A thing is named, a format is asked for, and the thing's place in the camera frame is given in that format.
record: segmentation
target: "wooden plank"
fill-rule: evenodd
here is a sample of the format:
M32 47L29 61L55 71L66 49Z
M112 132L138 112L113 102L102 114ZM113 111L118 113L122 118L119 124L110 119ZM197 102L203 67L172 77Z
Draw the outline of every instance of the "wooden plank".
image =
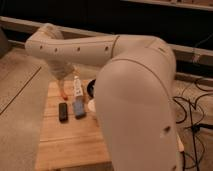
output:
M82 81L84 91L86 91L89 81ZM71 105L72 90L73 82L65 81L65 91L69 94L67 101L69 120L62 124L58 120L58 104L64 100L60 97L56 82L49 84L36 170L52 170L110 162L97 119L87 108L88 96L85 98L87 116L76 120Z
M83 139L84 137L93 135L102 136L97 120L94 119L90 113L87 113L87 117L80 120L76 120L75 117L71 115L69 116L69 121L63 124L59 122L58 116L45 117L43 120L40 142L71 138Z
M102 136L94 135L39 144L36 170L53 170L109 162Z

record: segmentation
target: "black object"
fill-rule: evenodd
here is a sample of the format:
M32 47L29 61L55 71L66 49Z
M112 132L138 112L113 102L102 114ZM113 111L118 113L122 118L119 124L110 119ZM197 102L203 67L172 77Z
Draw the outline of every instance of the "black object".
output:
M206 128L206 129L213 130L213 125L200 123L200 124L197 124L197 125L193 125L191 127L191 129L194 133L197 133L198 131L200 131L200 128Z
M65 122L67 120L68 120L67 104L60 103L59 104L59 121Z
M90 96L91 98L94 97L94 86L95 86L95 81L96 81L96 79L90 81L89 84L87 85L87 93L89 94L89 96Z

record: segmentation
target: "black cable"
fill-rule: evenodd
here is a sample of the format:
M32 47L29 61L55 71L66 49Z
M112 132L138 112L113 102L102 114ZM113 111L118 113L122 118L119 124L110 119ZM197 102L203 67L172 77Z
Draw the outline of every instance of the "black cable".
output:
M206 97L206 96L212 96L212 95L213 95L213 93L206 93L206 94L202 94L202 95L198 96L198 97L196 98L195 102L194 102L194 107L193 107L193 108L196 110L196 108L197 108L197 103L198 103L198 101L199 101L201 98Z
M184 107L179 101L177 101L175 98L173 98L173 101L174 101L176 104L178 104L178 105L183 109L183 111L184 111L184 117L183 117L183 119L180 120L180 121L176 121L176 124L181 124L181 123L183 123L184 121L186 121L186 119L187 119L187 111L186 111L185 107Z
M200 86L198 85L198 84L199 84L198 81L203 80L203 79L205 79L205 78L203 77L203 78L201 78L201 79L195 80L195 82L194 82L195 86L196 86L199 90L201 90L201 91L213 92L213 89L204 89L204 88L202 88L202 87L200 87Z
M195 138L199 141L199 143L201 144L201 146L202 146L202 153L201 153L201 156L200 156L200 158L199 158L199 160L198 160L198 163L197 164L200 164L201 163L201 161L203 160L203 157L204 157L204 154L205 154L205 152L206 152L206 149L205 149L205 146L204 146L204 144L203 144L203 142L201 141L201 139L198 137L198 136L196 136L195 135ZM194 162L194 164L192 165L192 166L188 166L188 167L186 167L185 169L193 169L193 168L195 168L196 167L196 161L195 161L195 159L190 155L190 154L188 154L188 153L186 153L186 152L184 152L185 153L185 156L187 156L187 157L189 157L193 162Z
M191 108L191 102L189 100L189 114L190 114L190 121L191 121L191 126L194 125L193 123L193 117L192 117L192 108ZM192 131L192 140L193 140L193 147L194 147L194 154L195 154L195 163L196 163L196 168L197 171L200 171L199 163L198 163L198 157L197 157L197 146L195 142L195 133Z
M182 152L181 154L183 156L183 171L185 171L185 168L186 168L186 156L185 156L184 152Z

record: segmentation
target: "floor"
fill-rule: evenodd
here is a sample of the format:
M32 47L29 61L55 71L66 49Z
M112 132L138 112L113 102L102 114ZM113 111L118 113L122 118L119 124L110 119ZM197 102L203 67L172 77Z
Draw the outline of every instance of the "floor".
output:
M48 84L54 78L51 76L48 67L43 61L29 57L37 65L42 68L37 75L27 84L23 91L16 97L10 106L0 115L0 170L1 171L33 171L36 158L37 145L39 141L39 132L42 122L42 114L45 105L45 98ZM99 68L84 67L78 65L80 76L82 79L95 78ZM174 93L180 93L188 83L176 81ZM191 86L190 91L184 95L196 94L196 90ZM208 122L212 123L212 98L202 101L202 105L207 110ZM213 134L207 134L207 149L213 151L211 143ZM205 157L204 166L201 171L209 171L213 169L211 164L211 154Z

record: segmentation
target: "cable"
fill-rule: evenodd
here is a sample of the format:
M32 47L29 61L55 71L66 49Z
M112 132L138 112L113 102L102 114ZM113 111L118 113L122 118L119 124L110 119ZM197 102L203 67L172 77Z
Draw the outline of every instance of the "cable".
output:
M195 110L196 110L196 108L197 108L198 101L199 101L201 98L206 97L206 96L213 96L213 93L206 93L206 94L202 94L202 95L198 96L198 97L196 98L196 100L195 100L195 102L194 102L194 106L193 106L193 108L194 108Z
M183 171L185 171L186 168L186 155L184 152L181 152L182 156L183 156Z
M190 103L190 100L189 100L190 121L191 121L191 126L193 126L194 123L193 123L192 108L191 107L192 106L191 106L191 103ZM192 131L192 140L193 140L196 168L197 168L197 171L200 171L200 167L199 167L199 164L198 164L198 157L197 157L197 147L196 147L196 142L195 142L195 133L193 131Z
M196 58L196 56L195 56L195 55L196 55L196 53L195 53L196 48L197 48L199 45L201 45L201 44L207 42L208 40L210 40L212 37L213 37L213 33L211 33L211 34L210 34L209 36L207 36L205 39L203 39L203 40L201 40L201 41L199 41L198 43L195 44L195 46L193 47L193 54L194 54L194 58L192 59L192 62L193 62L193 63L196 63L196 60L195 60L195 58Z
M202 79L205 79L205 78L201 78L201 79L197 79L197 80L195 80L195 86L199 89L199 90L201 90L201 91L205 91L205 92L213 92L213 89L203 89L203 88L201 88L199 85L198 85L198 81L200 81L200 80L202 80Z
M186 121L186 119L187 119L187 111L186 111L185 107L184 107L180 102L178 102L175 98L173 98L173 101L174 101L176 104L178 104L178 105L183 109L183 111L184 111L184 117L183 117L183 119L180 120L180 121L176 121L176 124L181 124L181 123L183 123L184 121Z

